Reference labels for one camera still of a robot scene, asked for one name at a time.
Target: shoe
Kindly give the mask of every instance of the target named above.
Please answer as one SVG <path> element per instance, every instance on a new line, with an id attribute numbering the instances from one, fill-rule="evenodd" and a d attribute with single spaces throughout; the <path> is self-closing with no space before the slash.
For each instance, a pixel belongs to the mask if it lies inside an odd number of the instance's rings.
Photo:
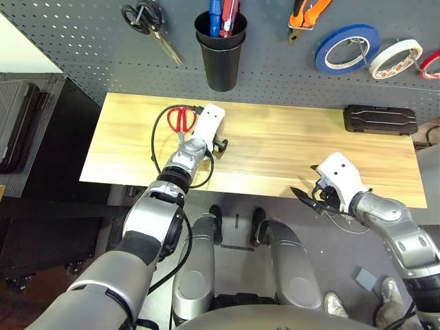
<path id="1" fill-rule="evenodd" d="M 382 282 L 382 299 L 384 303 L 389 303 L 392 300 L 402 300 L 394 278 L 387 277 Z"/>
<path id="2" fill-rule="evenodd" d="M 331 315 L 336 315 L 341 318 L 349 318 L 346 313 L 342 301 L 334 292 L 328 292 L 324 296 L 325 312 Z"/>
<path id="3" fill-rule="evenodd" d="M 257 236 L 257 230 L 260 226 L 260 223 L 266 219 L 266 212 L 262 208 L 256 208 L 254 211 L 254 214 L 252 215 L 252 224 L 251 224 L 251 230 L 250 230 L 250 244 L 252 246 L 257 245 L 256 242 L 256 236 Z"/>

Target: wooden table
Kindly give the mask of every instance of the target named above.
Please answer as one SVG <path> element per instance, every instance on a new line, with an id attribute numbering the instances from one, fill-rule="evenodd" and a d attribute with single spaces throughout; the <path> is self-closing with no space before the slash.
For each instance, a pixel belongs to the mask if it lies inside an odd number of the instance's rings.
<path id="1" fill-rule="evenodd" d="M 108 93 L 80 180 L 148 186 L 157 177 L 150 138 L 158 113 L 174 104 L 207 103 Z M 318 179 L 310 166 L 340 151 L 375 193 L 408 207 L 426 208 L 410 137 L 346 132 L 339 109 L 213 103 L 226 111 L 218 134 L 229 145 L 215 162 L 212 179 L 200 190 L 294 197 L 289 187 L 295 186 L 310 193 Z M 177 143 L 164 116 L 155 136 L 161 167 Z M 209 162 L 202 163 L 194 184 L 203 181 L 208 170 Z"/>

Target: scissors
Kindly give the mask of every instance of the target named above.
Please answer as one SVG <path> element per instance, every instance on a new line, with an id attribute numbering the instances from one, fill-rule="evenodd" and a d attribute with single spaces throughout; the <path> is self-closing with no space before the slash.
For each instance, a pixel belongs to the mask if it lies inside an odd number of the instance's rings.
<path id="1" fill-rule="evenodd" d="M 186 121 L 186 113 L 187 112 L 192 113 L 193 117 L 192 117 L 192 122 L 191 125 L 188 126 L 188 122 Z M 171 115 L 177 112 L 177 122 L 176 125 L 174 126 L 173 123 L 171 122 Z M 168 125 L 170 125 L 170 128 L 177 133 L 177 135 L 179 136 L 179 141 L 180 143 L 185 142 L 185 134 L 187 132 L 189 132 L 189 130 L 191 130 L 194 125 L 195 125 L 195 121 L 197 119 L 197 115 L 196 113 L 189 108 L 172 108 L 170 111 L 168 111 L 168 114 L 166 116 L 166 119 L 168 120 Z"/>
<path id="2" fill-rule="evenodd" d="M 143 34 L 152 34 L 167 55 L 178 65 L 181 65 L 182 60 L 160 33 L 162 11 L 156 2 L 151 0 L 139 1 L 136 9 L 131 5 L 124 5 L 121 8 L 121 13 L 130 28 Z"/>

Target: black cabinet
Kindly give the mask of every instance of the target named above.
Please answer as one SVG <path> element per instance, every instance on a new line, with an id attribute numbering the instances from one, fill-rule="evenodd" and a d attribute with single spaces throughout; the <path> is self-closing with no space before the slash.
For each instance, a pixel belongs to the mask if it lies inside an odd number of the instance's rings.
<path id="1" fill-rule="evenodd" d="M 110 185 L 79 182 L 100 107 L 62 74 L 3 74 L 0 81 L 26 79 L 41 99 L 32 115 L 19 169 L 1 174 L 0 280 L 88 259 L 95 250 L 101 217 L 81 214 L 105 205 Z M 14 215 L 15 205 L 18 212 Z M 75 203 L 76 216 L 66 205 Z M 32 206 L 45 213 L 32 214 Z M 54 216 L 53 209 L 59 206 Z"/>

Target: red tape roll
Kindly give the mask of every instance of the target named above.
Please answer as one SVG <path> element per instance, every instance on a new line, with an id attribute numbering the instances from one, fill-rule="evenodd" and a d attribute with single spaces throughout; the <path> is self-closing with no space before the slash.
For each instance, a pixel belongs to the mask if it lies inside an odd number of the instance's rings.
<path id="1" fill-rule="evenodd" d="M 424 77 L 428 80 L 434 80 L 434 79 L 440 79 L 440 72 L 437 73 L 428 73 L 429 66 L 435 62 L 438 58 L 440 58 L 440 50 L 437 50 L 436 52 L 432 53 L 427 57 L 423 63 L 420 65 L 420 69 L 423 70 L 423 72 L 420 72 L 420 76 Z"/>

